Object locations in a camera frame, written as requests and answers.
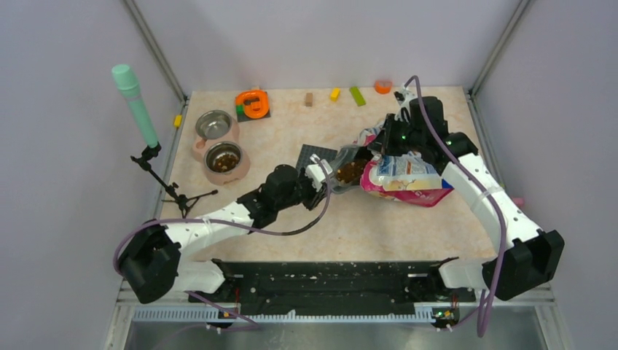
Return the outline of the pet food bag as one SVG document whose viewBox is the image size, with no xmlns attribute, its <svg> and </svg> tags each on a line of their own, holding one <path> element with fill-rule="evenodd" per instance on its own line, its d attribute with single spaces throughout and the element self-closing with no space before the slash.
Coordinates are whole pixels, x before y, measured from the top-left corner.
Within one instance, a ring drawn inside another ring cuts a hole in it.
<svg viewBox="0 0 618 350">
<path fill-rule="evenodd" d="M 369 144 L 382 129 L 382 122 L 363 129 L 352 144 L 341 147 L 329 162 L 334 171 L 334 193 L 359 188 L 380 198 L 432 207 L 453 191 L 419 152 L 390 156 L 370 150 Z"/>
</svg>

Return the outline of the pink double bowl stand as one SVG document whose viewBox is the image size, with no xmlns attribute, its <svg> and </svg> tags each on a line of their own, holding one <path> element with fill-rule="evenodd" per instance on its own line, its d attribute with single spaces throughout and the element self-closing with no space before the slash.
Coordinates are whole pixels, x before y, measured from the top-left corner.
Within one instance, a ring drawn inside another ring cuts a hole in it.
<svg viewBox="0 0 618 350">
<path fill-rule="evenodd" d="M 219 109 L 202 114 L 195 132 L 192 155 L 210 183 L 224 186 L 248 174 L 251 161 L 239 143 L 239 124 L 230 114 Z"/>
</svg>

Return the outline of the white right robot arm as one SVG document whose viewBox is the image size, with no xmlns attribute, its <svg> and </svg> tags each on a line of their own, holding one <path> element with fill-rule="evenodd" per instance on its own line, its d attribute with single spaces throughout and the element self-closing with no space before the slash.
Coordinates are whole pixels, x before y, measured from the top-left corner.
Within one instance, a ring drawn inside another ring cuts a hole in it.
<svg viewBox="0 0 618 350">
<path fill-rule="evenodd" d="M 462 132 L 450 132 L 442 102 L 428 96 L 394 94 L 397 113 L 386 115 L 370 146 L 382 155 L 417 152 L 457 192 L 489 235 L 493 259 L 449 258 L 427 281 L 436 300 L 458 288 L 487 289 L 511 300 L 551 281 L 565 241 L 556 230 L 543 230 L 529 219 L 489 172 L 478 148 Z"/>
</svg>

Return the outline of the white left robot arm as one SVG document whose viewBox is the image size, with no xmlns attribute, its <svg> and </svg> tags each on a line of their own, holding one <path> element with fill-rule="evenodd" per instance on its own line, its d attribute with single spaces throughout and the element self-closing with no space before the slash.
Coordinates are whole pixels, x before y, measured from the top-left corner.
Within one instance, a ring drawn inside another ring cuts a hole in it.
<svg viewBox="0 0 618 350">
<path fill-rule="evenodd" d="M 214 262 L 196 262 L 193 255 L 229 238 L 262 233 L 280 211 L 302 204 L 312 210 L 329 201 L 335 170 L 318 160 L 302 171 L 276 166 L 257 189 L 217 211 L 194 219 L 160 219 L 145 222 L 117 247 L 115 271 L 129 283 L 143 304 L 169 292 L 204 292 L 216 301 L 233 293 L 233 281 Z"/>
</svg>

